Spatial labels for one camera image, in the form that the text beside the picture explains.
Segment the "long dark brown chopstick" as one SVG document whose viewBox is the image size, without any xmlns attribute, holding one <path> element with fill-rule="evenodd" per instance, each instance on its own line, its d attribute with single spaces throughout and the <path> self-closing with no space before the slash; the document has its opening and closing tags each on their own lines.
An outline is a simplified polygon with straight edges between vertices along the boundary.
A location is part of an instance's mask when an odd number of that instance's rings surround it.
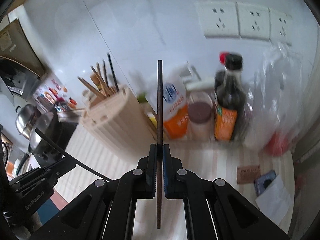
<svg viewBox="0 0 320 240">
<path fill-rule="evenodd" d="M 162 223 L 162 190 L 163 190 L 163 61 L 157 62 L 157 172 L 156 172 L 156 218 L 157 229 Z"/>
</svg>

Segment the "beige ribbed utensil holder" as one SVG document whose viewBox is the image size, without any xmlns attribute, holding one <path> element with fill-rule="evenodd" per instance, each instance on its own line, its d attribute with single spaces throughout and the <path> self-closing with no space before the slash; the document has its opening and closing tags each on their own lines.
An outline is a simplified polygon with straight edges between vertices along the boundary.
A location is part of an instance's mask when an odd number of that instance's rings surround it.
<svg viewBox="0 0 320 240">
<path fill-rule="evenodd" d="M 84 128 L 120 158 L 148 155 L 154 138 L 142 108 L 127 86 L 111 97 L 89 107 L 81 117 Z"/>
</svg>

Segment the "white orange seasoning bag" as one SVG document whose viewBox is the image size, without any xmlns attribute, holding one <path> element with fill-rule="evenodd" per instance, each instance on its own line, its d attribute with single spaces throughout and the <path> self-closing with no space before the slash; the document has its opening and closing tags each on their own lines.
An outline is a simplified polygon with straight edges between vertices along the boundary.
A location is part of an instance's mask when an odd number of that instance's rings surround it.
<svg viewBox="0 0 320 240">
<path fill-rule="evenodd" d="M 171 140 L 187 133 L 188 103 L 182 78 L 178 72 L 170 72 L 163 79 L 163 127 Z"/>
</svg>

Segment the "yellow green bottle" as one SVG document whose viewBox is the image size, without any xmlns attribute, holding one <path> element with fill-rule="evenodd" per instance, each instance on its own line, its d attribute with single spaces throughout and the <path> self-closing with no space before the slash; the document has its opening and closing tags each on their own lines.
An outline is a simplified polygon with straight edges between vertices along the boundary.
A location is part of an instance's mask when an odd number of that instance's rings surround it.
<svg viewBox="0 0 320 240">
<path fill-rule="evenodd" d="M 150 106 L 146 99 L 146 93 L 140 93 L 137 95 L 137 100 L 141 106 L 142 109 L 142 115 L 144 118 L 144 121 L 146 123 L 146 126 L 151 133 L 152 137 L 156 139 L 157 137 L 157 119 L 156 119 L 156 113 L 153 110 L 153 108 Z"/>
</svg>

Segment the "clear jar dark contents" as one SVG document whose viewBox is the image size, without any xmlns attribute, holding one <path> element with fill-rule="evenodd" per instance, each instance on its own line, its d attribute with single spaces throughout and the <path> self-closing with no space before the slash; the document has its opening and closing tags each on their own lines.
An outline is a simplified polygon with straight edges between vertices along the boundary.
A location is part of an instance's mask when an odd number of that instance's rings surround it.
<svg viewBox="0 0 320 240">
<path fill-rule="evenodd" d="M 188 99 L 188 129 L 194 141 L 210 141 L 213 102 L 206 92 L 191 92 Z"/>
</svg>

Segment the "steel pot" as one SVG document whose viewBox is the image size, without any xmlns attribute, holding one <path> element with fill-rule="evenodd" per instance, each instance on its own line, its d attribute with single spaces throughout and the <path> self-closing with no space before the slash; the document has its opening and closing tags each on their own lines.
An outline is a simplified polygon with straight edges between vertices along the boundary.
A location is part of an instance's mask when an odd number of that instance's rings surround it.
<svg viewBox="0 0 320 240">
<path fill-rule="evenodd" d="M 17 118 L 15 121 L 16 128 L 20 135 L 30 139 L 30 135 L 36 120 L 42 115 L 37 107 L 27 104 L 24 107 L 17 106 Z"/>
</svg>

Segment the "black wok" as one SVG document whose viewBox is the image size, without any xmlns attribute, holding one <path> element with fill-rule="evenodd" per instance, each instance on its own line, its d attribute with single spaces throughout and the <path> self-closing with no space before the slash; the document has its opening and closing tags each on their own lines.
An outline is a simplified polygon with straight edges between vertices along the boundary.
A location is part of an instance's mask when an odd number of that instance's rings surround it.
<svg viewBox="0 0 320 240">
<path fill-rule="evenodd" d="M 38 128 L 57 146 L 65 150 L 77 125 L 76 122 L 60 122 L 55 108 L 37 118 L 31 130 L 28 150 L 41 167 L 55 163 L 62 158 L 62 154 L 52 148 L 35 130 Z"/>
</svg>

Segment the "blue smartphone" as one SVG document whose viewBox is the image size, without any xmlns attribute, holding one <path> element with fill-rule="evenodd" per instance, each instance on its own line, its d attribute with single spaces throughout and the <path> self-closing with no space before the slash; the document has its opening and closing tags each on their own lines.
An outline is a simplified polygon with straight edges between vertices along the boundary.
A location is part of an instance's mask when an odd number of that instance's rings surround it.
<svg viewBox="0 0 320 240">
<path fill-rule="evenodd" d="M 277 175 L 275 170 L 270 170 L 269 172 L 263 174 L 254 181 L 254 188 L 257 197 L 259 197 L 262 193 L 265 192 L 267 187 L 272 183 L 272 181 L 275 180 L 276 176 Z"/>
</svg>

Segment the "chopsticks in holder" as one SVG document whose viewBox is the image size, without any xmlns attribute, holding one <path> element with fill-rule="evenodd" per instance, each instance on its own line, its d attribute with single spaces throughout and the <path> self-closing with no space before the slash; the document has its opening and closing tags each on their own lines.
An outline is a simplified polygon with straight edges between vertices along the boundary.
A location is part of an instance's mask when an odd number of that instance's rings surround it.
<svg viewBox="0 0 320 240">
<path fill-rule="evenodd" d="M 110 53 L 107 53 L 107 59 L 111 70 L 113 84 L 109 83 L 105 60 L 103 60 L 102 68 L 99 63 L 96 64 L 96 67 L 91 66 L 93 73 L 91 80 L 94 83 L 94 86 L 83 77 L 78 77 L 78 80 L 101 101 L 116 95 L 120 91 Z"/>
</svg>

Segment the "red item in bag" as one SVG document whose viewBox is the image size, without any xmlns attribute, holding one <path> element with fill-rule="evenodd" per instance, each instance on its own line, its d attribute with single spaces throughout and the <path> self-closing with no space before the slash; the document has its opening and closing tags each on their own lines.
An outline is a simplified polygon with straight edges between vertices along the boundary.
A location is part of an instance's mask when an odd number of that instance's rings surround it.
<svg viewBox="0 0 320 240">
<path fill-rule="evenodd" d="M 271 140 L 267 143 L 265 149 L 268 155 L 279 157 L 289 149 L 289 139 L 280 133 L 274 133 Z"/>
</svg>

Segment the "range hood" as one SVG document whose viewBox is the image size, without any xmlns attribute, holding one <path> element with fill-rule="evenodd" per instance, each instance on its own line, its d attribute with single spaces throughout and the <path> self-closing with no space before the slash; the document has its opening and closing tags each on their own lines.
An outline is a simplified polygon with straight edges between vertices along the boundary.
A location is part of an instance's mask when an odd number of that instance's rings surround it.
<svg viewBox="0 0 320 240">
<path fill-rule="evenodd" d="M 12 94 L 29 100 L 46 69 L 32 49 L 19 20 L 1 30 L 1 79 Z"/>
</svg>

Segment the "white plastic bag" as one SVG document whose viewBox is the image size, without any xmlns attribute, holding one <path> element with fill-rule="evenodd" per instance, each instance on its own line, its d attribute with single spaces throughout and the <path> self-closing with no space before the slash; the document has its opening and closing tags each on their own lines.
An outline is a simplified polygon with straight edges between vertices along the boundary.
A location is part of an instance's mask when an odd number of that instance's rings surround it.
<svg viewBox="0 0 320 240">
<path fill-rule="evenodd" d="M 274 43 L 264 52 L 263 65 L 249 87 L 252 113 L 243 140 L 246 148 L 266 151 L 276 132 L 287 136 L 289 149 L 295 144 L 305 128 L 305 90 L 310 73 L 303 55 L 287 44 Z"/>
</svg>

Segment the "red cap bottle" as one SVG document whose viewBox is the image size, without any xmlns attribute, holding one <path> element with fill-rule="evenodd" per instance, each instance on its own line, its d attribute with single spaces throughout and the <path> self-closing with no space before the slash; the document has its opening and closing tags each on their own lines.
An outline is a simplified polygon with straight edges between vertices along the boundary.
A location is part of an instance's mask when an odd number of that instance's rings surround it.
<svg viewBox="0 0 320 240">
<path fill-rule="evenodd" d="M 229 54 L 229 52 L 227 51 L 222 51 L 220 54 L 219 54 L 219 59 L 220 59 L 220 63 L 221 64 L 225 64 L 225 58 L 226 56 Z"/>
</svg>

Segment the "colourful wall stickers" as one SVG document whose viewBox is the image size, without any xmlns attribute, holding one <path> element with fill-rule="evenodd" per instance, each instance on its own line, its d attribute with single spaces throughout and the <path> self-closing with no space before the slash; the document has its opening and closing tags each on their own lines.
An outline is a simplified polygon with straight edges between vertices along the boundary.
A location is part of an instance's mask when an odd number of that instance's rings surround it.
<svg viewBox="0 0 320 240">
<path fill-rule="evenodd" d="M 33 99 L 44 111 L 55 108 L 57 112 L 77 109 L 78 103 L 70 90 L 54 75 L 48 75 L 33 94 Z"/>
</svg>

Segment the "wall power sockets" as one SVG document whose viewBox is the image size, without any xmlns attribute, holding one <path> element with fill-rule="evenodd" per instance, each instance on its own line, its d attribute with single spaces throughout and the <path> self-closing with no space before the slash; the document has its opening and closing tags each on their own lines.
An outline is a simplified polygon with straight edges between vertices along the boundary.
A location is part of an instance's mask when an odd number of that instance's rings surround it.
<svg viewBox="0 0 320 240">
<path fill-rule="evenodd" d="M 240 37 L 292 44 L 289 14 L 262 5 L 241 2 L 196 3 L 200 26 L 206 38 Z"/>
</svg>

